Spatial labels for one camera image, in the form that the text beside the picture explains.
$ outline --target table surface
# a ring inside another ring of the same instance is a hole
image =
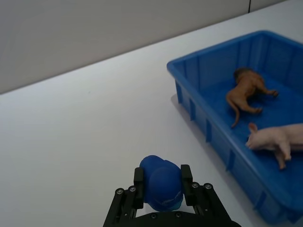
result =
[[[286,1],[1,95],[1,226],[100,227],[115,189],[154,154],[211,182],[243,227],[267,227],[177,104],[166,64],[262,29],[303,42],[302,10]]]

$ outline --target screw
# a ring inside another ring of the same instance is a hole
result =
[[[180,218],[180,217],[181,217],[181,213],[180,213],[180,212],[177,212],[177,213],[176,213],[176,217],[177,217],[177,218]]]
[[[156,214],[151,214],[151,219],[156,219],[157,215]]]
[[[197,188],[199,185],[198,185],[197,183],[193,183],[191,186],[192,186],[193,188]]]
[[[118,189],[118,190],[117,190],[117,194],[118,194],[118,195],[121,195],[122,193],[123,193],[123,189]]]
[[[206,184],[206,185],[205,185],[205,188],[206,188],[206,189],[211,189],[212,186],[211,186],[210,184]]]
[[[129,190],[130,190],[131,192],[134,192],[134,191],[136,191],[136,187],[131,187]]]

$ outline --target white wall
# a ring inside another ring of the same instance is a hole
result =
[[[251,0],[250,11],[253,12],[255,10],[274,5],[282,1],[285,0]]]
[[[247,13],[248,4],[1,0],[0,93]]]

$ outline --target pink toy pig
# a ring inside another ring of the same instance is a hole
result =
[[[254,123],[249,123],[249,129],[251,134],[246,146],[252,150],[273,151],[280,169],[286,168],[285,161],[291,160],[291,150],[303,150],[303,124],[258,130]]]

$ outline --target blue cap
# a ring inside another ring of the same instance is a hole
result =
[[[140,167],[144,169],[144,202],[161,212],[179,209],[183,201],[180,168],[155,155],[145,157]]]

